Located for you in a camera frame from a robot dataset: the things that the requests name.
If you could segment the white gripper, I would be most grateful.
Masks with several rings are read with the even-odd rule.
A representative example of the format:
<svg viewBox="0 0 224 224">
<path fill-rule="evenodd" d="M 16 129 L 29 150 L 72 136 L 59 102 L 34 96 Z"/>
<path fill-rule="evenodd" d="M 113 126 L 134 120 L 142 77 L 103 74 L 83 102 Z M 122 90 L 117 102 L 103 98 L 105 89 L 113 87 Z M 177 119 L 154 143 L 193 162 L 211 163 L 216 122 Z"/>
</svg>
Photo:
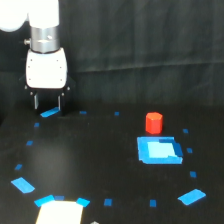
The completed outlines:
<svg viewBox="0 0 224 224">
<path fill-rule="evenodd" d="M 34 109 L 39 106 L 37 92 L 47 90 L 64 94 L 69 90 L 73 82 L 68 77 L 68 66 L 63 48 L 47 54 L 32 51 L 27 52 L 24 88 L 33 96 Z M 58 108 L 64 107 L 64 95 L 58 96 Z"/>
</svg>

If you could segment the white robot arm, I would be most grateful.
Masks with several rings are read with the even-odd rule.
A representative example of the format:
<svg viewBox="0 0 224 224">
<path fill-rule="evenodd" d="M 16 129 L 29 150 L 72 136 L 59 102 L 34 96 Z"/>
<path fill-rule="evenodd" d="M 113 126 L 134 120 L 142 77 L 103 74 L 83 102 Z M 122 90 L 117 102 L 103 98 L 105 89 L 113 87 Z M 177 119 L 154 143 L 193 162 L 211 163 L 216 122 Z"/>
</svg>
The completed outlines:
<svg viewBox="0 0 224 224">
<path fill-rule="evenodd" d="M 65 107 L 65 91 L 69 90 L 68 67 L 59 37 L 59 0 L 0 0 L 0 30 L 14 32 L 28 22 L 30 38 L 26 57 L 26 86 L 38 109 L 38 92 L 59 92 L 58 110 Z"/>
</svg>

